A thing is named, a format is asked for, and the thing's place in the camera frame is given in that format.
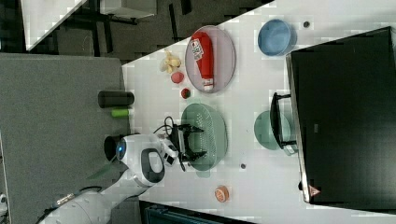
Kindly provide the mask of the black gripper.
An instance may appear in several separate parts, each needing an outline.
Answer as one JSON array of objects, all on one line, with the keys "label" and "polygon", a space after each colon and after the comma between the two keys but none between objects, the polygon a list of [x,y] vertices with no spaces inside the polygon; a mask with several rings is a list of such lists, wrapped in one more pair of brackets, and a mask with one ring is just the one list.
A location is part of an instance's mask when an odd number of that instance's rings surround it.
[{"label": "black gripper", "polygon": [[190,124],[173,125],[172,132],[170,134],[170,140],[177,150],[177,158],[183,172],[186,171],[186,168],[184,166],[185,162],[196,161],[197,159],[203,157],[206,154],[205,151],[192,153],[188,152],[188,137],[190,133],[203,132],[204,130]]}]

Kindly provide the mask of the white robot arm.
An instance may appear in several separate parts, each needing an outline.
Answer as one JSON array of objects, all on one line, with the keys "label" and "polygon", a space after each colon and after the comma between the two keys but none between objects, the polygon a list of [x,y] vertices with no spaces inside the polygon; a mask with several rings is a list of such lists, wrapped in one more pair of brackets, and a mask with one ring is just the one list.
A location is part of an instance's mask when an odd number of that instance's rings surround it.
[{"label": "white robot arm", "polygon": [[189,154],[188,138],[203,130],[190,124],[175,125],[169,134],[127,135],[116,146],[116,158],[127,166],[110,187],[80,190],[58,200],[35,224],[107,224],[111,211],[124,200],[139,196],[161,182],[165,168]]}]

